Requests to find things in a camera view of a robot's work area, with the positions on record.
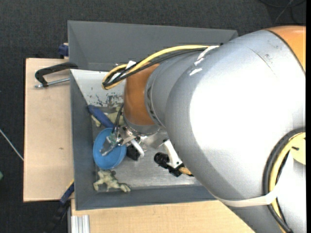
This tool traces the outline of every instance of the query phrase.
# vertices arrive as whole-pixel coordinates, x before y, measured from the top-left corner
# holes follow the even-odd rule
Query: dark carpet
[[[284,8],[290,0],[265,1]],[[0,128],[23,154],[23,60],[59,58],[58,46],[67,42],[67,20],[234,29],[243,35],[306,23],[306,3],[290,6],[282,13],[283,8],[258,0],[0,0]],[[42,232],[57,202],[23,203],[23,162],[2,135],[0,171],[0,233]],[[66,228],[63,222],[55,232]]]

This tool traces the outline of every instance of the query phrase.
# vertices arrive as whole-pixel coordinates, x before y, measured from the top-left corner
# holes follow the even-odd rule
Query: wooden table
[[[24,201],[58,200],[73,179],[69,83],[35,89],[35,72],[66,60],[26,60]],[[68,71],[47,81],[68,77]],[[76,211],[92,233],[252,233],[219,201]]]

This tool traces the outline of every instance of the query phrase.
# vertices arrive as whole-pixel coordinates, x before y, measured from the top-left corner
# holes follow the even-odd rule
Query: blue plastic object
[[[106,128],[113,128],[113,123],[110,121],[110,119],[97,107],[94,105],[89,105],[88,111],[95,116],[97,120],[101,122]]]
[[[93,145],[93,158],[98,167],[101,169],[107,170],[112,169],[119,165],[121,161],[125,158],[126,155],[126,146],[116,146],[113,151],[108,155],[102,156],[100,149],[103,147],[103,144],[106,140],[106,137],[111,134],[112,128],[107,128],[101,131],[94,142]]]
[[[65,44],[62,44],[58,47],[58,53],[63,56],[69,56],[69,47]]]

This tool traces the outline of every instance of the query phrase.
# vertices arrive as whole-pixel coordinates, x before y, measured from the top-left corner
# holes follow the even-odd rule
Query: tan figurine
[[[97,180],[93,185],[94,189],[98,191],[98,185],[105,183],[107,185],[107,191],[109,191],[110,188],[119,188],[123,192],[130,192],[131,189],[128,187],[125,183],[119,183],[116,177],[114,176],[115,172],[112,172],[111,170],[99,170],[98,176],[100,177],[99,180]]]

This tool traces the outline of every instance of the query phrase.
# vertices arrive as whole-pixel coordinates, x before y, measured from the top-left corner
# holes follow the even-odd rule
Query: yellow cable
[[[274,187],[276,186],[276,180],[277,180],[277,176],[278,176],[278,173],[279,173],[279,170],[281,168],[281,165],[282,165],[282,162],[284,160],[284,158],[286,157],[287,153],[293,149],[293,147],[299,147],[300,146],[300,141],[302,139],[305,139],[306,137],[306,133],[303,132],[303,133],[298,133],[296,135],[294,135],[293,137],[291,137],[288,141],[288,143],[284,146],[284,148],[281,150],[280,154],[278,155],[272,169],[271,169],[271,173],[270,173],[270,178],[269,178],[269,192],[271,192]],[[278,209],[278,206],[277,206],[277,202],[276,202],[276,199],[271,203],[273,209],[276,211],[276,213],[278,214],[278,216],[280,218],[281,217],[281,213]]]
[[[106,79],[109,77],[109,75],[110,75],[111,73],[113,73],[114,71],[120,70],[120,69],[122,69],[123,67],[126,67],[126,66],[127,66],[127,64],[124,64],[124,65],[121,65],[121,66],[117,66],[117,67],[113,68],[110,72],[108,72],[108,73],[104,76],[104,78],[103,78],[103,80],[102,80],[102,89],[108,90],[108,89],[111,89],[111,88],[113,87],[113,85],[115,86],[115,84],[113,84],[113,85],[111,85],[110,88],[108,88],[108,87],[105,88],[104,85],[103,85],[103,83],[106,81]]]
[[[164,55],[166,53],[169,52],[173,52],[173,51],[180,51],[180,50],[191,50],[191,49],[200,49],[200,48],[208,48],[209,46],[202,46],[202,45],[184,45],[184,46],[177,46],[177,47],[172,47],[172,48],[167,48],[167,49],[163,49],[159,52],[156,52],[152,55],[150,55],[149,57],[147,57],[146,59],[142,60],[141,62],[139,62],[133,69],[131,69],[128,73],[131,73],[141,67],[143,67],[145,64],[147,64],[149,61],[153,60],[156,57],[159,57],[161,55]],[[113,70],[111,70],[103,79],[102,83],[107,79],[107,77],[109,76],[109,74],[111,74],[113,71],[119,70],[120,68],[127,66],[127,64],[119,66],[114,68]],[[110,86],[104,87],[102,85],[102,87],[106,90],[109,90],[115,86],[117,86],[118,84],[120,84],[122,81],[116,82]]]

